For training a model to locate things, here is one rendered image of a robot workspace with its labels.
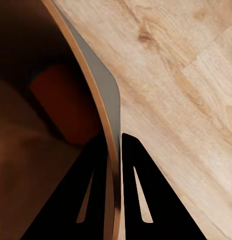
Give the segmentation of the can of soda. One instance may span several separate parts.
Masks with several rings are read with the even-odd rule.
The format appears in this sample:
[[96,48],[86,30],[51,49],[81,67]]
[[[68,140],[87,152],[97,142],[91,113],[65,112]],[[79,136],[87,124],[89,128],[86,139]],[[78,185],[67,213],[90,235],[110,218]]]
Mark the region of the can of soda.
[[68,61],[52,59],[36,67],[28,88],[68,142],[80,148],[101,135],[95,101]]

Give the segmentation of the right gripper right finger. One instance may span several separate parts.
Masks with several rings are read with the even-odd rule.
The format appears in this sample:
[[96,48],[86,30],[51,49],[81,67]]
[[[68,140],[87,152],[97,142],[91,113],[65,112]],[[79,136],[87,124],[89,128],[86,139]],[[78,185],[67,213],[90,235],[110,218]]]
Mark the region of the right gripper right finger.
[[[142,143],[122,133],[126,240],[207,240]],[[153,223],[143,222],[136,169]]]

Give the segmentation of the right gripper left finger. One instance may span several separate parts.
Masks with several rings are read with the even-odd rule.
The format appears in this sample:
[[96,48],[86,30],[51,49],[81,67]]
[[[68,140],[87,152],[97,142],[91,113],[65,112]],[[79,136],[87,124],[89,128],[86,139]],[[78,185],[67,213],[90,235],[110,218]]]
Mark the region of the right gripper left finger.
[[[92,138],[21,240],[104,240],[107,157],[105,134]],[[85,220],[76,223],[92,174]]]

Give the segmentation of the trash can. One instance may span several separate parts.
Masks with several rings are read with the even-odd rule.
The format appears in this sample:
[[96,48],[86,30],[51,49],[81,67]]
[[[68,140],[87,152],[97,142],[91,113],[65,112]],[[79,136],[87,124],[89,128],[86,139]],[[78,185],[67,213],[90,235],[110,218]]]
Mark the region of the trash can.
[[[68,142],[28,88],[31,72],[68,61],[95,101],[107,142],[103,240],[121,221],[118,84],[53,0],[0,0],[0,240],[21,240],[87,144]],[[85,220],[93,174],[76,223]]]

